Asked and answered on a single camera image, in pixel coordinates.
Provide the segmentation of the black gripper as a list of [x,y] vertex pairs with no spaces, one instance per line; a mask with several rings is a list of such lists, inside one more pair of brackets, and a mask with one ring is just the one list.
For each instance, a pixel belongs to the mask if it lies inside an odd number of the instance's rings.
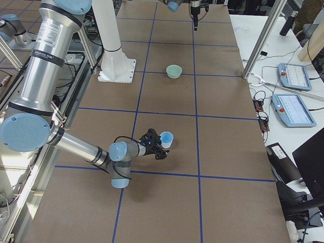
[[149,139],[145,142],[146,146],[146,155],[154,154],[156,160],[165,159],[168,156],[169,150],[163,150],[161,148],[161,140]]

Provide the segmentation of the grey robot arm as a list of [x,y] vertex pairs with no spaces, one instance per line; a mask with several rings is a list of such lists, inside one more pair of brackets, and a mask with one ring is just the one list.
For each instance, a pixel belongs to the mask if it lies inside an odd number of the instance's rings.
[[128,186],[134,158],[153,154],[164,159],[159,135],[149,129],[139,140],[112,143],[108,150],[88,143],[52,121],[52,98],[74,33],[84,33],[83,20],[93,11],[104,55],[101,82],[130,83],[136,66],[122,51],[112,1],[42,1],[42,23],[31,52],[19,96],[8,104],[1,141],[9,149],[29,152],[45,144],[75,154],[111,175],[115,188]]

